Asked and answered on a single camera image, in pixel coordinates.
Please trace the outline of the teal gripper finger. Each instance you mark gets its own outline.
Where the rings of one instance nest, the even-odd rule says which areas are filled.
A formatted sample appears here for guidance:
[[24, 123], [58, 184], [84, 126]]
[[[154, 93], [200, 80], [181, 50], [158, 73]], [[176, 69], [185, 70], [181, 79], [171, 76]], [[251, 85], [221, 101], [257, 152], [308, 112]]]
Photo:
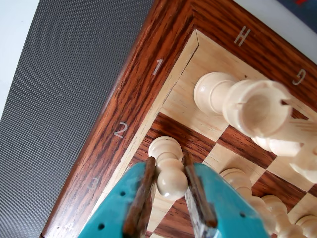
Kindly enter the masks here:
[[197, 238], [268, 238], [259, 213], [217, 172], [184, 154], [185, 201]]
[[84, 226], [80, 238], [144, 238], [156, 192], [156, 160], [131, 166]]

